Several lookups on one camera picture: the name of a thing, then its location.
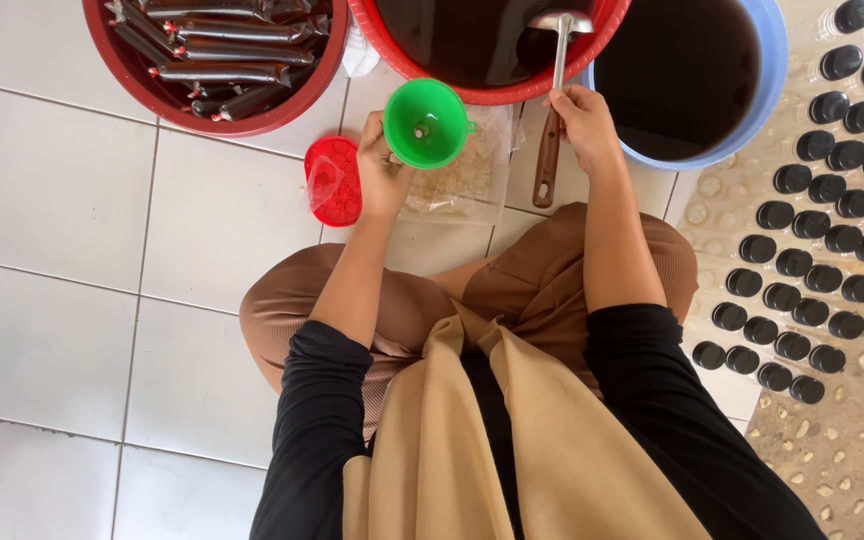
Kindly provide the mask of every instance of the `blue plastic bucket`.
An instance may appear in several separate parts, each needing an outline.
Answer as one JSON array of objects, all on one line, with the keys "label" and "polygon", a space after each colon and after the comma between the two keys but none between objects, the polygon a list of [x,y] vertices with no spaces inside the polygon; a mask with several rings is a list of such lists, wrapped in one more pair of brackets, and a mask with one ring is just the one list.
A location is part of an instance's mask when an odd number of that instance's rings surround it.
[{"label": "blue plastic bucket", "polygon": [[[625,151],[627,159],[662,171],[688,171],[711,166],[738,152],[756,136],[772,115],[786,82],[789,57],[786,23],[775,0],[735,1],[745,8],[755,28],[760,58],[758,87],[745,118],[722,142],[694,157],[677,161],[653,159],[636,152],[623,142],[622,150]],[[595,62],[582,71],[582,83],[592,90],[595,90],[594,67]]]}]

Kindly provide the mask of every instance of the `red basin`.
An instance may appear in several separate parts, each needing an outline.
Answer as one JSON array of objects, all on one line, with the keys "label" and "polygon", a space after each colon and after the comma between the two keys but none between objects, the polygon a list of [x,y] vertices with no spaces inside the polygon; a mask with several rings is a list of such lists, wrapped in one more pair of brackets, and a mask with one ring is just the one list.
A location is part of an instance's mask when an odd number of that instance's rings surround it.
[{"label": "red basin", "polygon": [[[569,46],[565,62],[565,80],[578,75],[583,68],[595,60],[606,43],[616,33],[619,23],[625,17],[631,0],[599,0],[592,8],[591,19],[594,33],[579,34]],[[375,47],[378,54],[389,66],[408,80],[429,77],[426,72],[412,61],[393,40],[382,22],[376,7],[376,0],[348,0],[355,20],[362,33]],[[450,84],[464,103],[473,105],[505,105],[519,103],[539,97],[552,89],[552,67],[532,79],[509,86],[496,88],[465,88]]]},{"label": "red basin", "polygon": [[88,23],[92,41],[119,84],[146,109],[176,126],[225,138],[249,137],[270,132],[295,120],[311,107],[326,91],[339,69],[349,26],[346,0],[332,0],[332,33],[318,62],[318,68],[312,77],[306,80],[305,85],[285,103],[268,112],[234,122],[213,122],[210,118],[199,118],[179,110],[187,105],[185,93],[181,92],[185,87],[180,84],[166,84],[149,75],[145,58],[114,36],[115,30],[109,26],[109,21],[114,19],[114,16],[103,6],[106,1],[81,0],[81,6],[85,11],[85,21]]}]

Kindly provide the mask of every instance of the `person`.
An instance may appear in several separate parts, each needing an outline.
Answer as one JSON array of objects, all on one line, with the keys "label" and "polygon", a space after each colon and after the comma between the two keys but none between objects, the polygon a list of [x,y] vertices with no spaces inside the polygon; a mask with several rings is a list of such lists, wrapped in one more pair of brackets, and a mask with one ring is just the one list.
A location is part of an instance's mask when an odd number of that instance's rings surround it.
[{"label": "person", "polygon": [[280,394],[252,539],[825,538],[683,354],[695,254],[639,213],[604,99],[547,101],[587,204],[496,257],[385,270],[415,171],[373,112],[347,244],[248,291],[242,332]]}]

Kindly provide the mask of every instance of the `black sleeve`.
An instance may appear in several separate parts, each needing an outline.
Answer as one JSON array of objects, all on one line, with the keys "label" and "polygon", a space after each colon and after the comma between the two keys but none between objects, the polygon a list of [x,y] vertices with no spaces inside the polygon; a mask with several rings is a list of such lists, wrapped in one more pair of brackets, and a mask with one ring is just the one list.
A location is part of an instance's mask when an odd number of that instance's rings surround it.
[{"label": "black sleeve", "polygon": [[826,538],[702,387],[671,309],[619,305],[594,311],[586,324],[585,361],[606,406],[712,538]]},{"label": "black sleeve", "polygon": [[366,453],[362,382],[369,350],[330,325],[305,323],[289,342],[272,457],[252,540],[342,538],[342,468]]}]

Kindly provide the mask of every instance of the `brown pants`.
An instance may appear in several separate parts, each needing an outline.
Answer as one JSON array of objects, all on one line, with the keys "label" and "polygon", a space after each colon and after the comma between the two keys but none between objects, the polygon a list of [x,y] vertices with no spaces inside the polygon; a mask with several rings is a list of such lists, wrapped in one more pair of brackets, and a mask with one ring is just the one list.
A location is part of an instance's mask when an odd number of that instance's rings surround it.
[{"label": "brown pants", "polygon": [[[641,219],[666,302],[682,323],[698,289],[695,252],[666,222],[646,214]],[[582,358],[588,337],[582,289],[585,226],[584,203],[562,206],[472,276],[461,301],[486,321],[502,315],[502,324],[516,336],[559,359],[598,394]],[[321,244],[293,254],[242,300],[242,334],[276,392],[282,392],[289,339],[312,313],[344,247]],[[367,434],[378,423],[392,377],[420,357],[432,326],[455,313],[445,290],[431,279],[385,271],[371,347],[375,362],[362,386]]]}]

